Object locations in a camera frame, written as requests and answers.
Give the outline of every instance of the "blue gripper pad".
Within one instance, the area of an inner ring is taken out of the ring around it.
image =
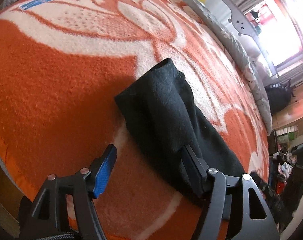
[[[93,189],[93,195],[95,198],[98,198],[100,194],[104,193],[111,171],[114,168],[116,159],[117,150],[114,147],[114,149],[110,150],[97,172],[95,179],[95,187]]]

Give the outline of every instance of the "orange blanket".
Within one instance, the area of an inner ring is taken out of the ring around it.
[[[170,57],[246,171],[268,176],[267,136],[247,82],[181,0],[53,0],[0,12],[0,157],[31,200],[51,173],[118,159],[95,202],[104,230],[190,239],[200,209],[143,160],[113,97]]]

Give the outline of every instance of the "wall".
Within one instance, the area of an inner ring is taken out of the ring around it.
[[[292,147],[297,146],[303,143],[303,135],[298,136],[296,140],[292,142]],[[293,220],[289,223],[287,228],[282,232],[280,235],[281,240],[287,240],[291,234],[295,231],[297,226],[300,224],[301,220],[303,219],[303,195],[301,197],[298,209],[293,214]]]

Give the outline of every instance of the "fleece blanket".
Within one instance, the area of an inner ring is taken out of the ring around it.
[[[272,121],[267,93],[255,66],[250,62],[244,47],[240,41],[216,19],[199,0],[182,1],[187,3],[187,5],[189,5],[191,9],[199,15],[210,30],[213,31],[244,74],[256,105],[258,106],[262,120],[265,123],[267,134],[269,135],[272,130]]]
[[[248,82],[189,6],[53,0],[22,11],[29,1],[0,12],[0,162],[29,199],[49,174],[88,167],[113,143],[118,159],[95,201],[109,238],[190,239],[200,209],[146,163],[113,99],[167,57],[245,171],[267,180],[267,133]]]

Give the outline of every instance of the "floral pattern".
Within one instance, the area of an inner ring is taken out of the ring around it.
[[[224,36],[224,38],[231,39],[230,33],[226,32],[225,30],[221,30],[221,34]]]
[[[187,4],[53,0],[21,11],[29,1],[0,13],[0,33],[8,33],[0,36],[0,134],[7,144],[0,156],[30,199],[48,174],[74,173],[114,143],[117,162],[95,202],[104,230],[130,239],[161,239],[159,229],[191,238],[200,210],[144,161],[113,101],[167,57],[245,170],[267,178],[266,129],[246,79]]]

